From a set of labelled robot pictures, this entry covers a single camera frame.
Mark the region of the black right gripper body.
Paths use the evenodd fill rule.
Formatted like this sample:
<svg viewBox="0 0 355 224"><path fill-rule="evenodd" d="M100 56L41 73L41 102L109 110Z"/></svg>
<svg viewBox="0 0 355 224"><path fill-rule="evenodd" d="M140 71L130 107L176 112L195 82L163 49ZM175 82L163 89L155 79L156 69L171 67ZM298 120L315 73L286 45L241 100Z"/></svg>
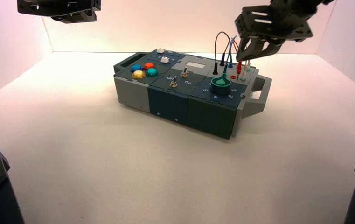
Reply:
<svg viewBox="0 0 355 224"><path fill-rule="evenodd" d="M313 37L308 19L313 16L311 4L269 4L243 7L235 19L239 36L302 42Z"/></svg>

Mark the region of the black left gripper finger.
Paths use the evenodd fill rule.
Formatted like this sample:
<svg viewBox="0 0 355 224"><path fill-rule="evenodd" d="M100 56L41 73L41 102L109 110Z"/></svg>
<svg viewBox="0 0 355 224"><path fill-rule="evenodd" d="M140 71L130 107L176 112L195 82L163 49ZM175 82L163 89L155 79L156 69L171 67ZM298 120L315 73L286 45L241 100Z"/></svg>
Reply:
<svg viewBox="0 0 355 224"><path fill-rule="evenodd" d="M96 22L97 16L94 11L80 11L72 14L73 23Z"/></svg>
<svg viewBox="0 0 355 224"><path fill-rule="evenodd" d="M51 19L62 23L73 23L71 15L51 16Z"/></svg>

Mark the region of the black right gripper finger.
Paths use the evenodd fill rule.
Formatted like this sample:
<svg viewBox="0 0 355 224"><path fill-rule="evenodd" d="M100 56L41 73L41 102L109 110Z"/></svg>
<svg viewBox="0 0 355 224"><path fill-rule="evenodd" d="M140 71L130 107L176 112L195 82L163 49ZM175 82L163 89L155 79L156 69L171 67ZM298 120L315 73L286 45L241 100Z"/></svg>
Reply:
<svg viewBox="0 0 355 224"><path fill-rule="evenodd" d="M247 60L256 59L260 57L274 55L279 52L281 46L284 42L279 44L269 43L268 46L263 49L265 42L251 42L247 50L249 55L246 57Z"/></svg>
<svg viewBox="0 0 355 224"><path fill-rule="evenodd" d="M237 61L246 61L254 59L258 54L257 37L245 37L240 40L237 52Z"/></svg>

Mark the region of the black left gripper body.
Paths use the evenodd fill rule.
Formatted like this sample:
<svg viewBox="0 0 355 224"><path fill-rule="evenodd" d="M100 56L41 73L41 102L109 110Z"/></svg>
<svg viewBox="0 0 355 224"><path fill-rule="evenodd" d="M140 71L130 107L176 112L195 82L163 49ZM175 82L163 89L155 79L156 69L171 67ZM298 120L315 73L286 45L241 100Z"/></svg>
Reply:
<svg viewBox="0 0 355 224"><path fill-rule="evenodd" d="M83 11L100 11L101 0L17 0L21 14L63 16Z"/></svg>

